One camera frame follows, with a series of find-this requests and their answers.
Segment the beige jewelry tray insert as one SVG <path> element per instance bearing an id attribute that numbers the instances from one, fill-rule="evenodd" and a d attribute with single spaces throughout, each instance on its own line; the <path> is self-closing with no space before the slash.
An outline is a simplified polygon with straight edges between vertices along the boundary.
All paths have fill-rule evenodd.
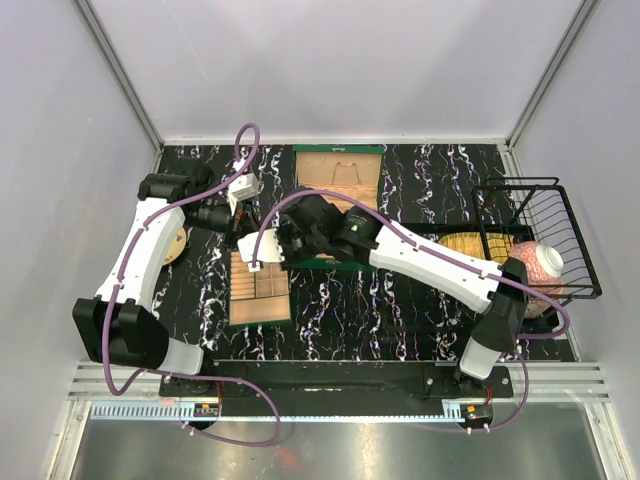
<path id="1" fill-rule="evenodd" d="M 268 263 L 251 272 L 238 251 L 231 253 L 229 325 L 258 326 L 291 320 L 288 273 Z"/>

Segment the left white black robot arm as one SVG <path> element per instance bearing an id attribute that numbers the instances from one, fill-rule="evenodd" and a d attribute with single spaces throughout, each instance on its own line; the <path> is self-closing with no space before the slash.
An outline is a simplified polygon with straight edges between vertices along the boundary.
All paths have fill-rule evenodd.
<path id="1" fill-rule="evenodd" d="M 152 173 L 141 182 L 134 222 L 116 264 L 94 297 L 78 299 L 72 310 L 92 361 L 103 361 L 104 319 L 110 314 L 108 355 L 112 364 L 179 373 L 181 384 L 196 396 L 214 388 L 216 372 L 203 363 L 204 351 L 172 338 L 153 315 L 155 286 L 180 229 L 194 226 L 223 233 L 230 240 L 242 216 L 238 207 L 258 194 L 259 182 L 253 173 L 243 173 L 230 184 L 226 204 L 199 199 L 145 224 L 162 208 L 213 187 L 212 169 L 199 160 L 182 173 Z"/>

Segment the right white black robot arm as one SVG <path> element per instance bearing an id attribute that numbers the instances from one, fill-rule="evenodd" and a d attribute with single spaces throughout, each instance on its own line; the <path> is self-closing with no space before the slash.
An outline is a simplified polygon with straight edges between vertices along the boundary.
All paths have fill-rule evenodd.
<path id="1" fill-rule="evenodd" d="M 476 396 L 488 387 L 494 364 L 515 347 L 532 293 L 523 262 L 497 263 L 451 250 L 326 190 L 299 189 L 275 209 L 292 229 L 280 236 L 287 259 L 326 253 L 400 273 L 480 314 L 453 375 L 463 395 Z"/>

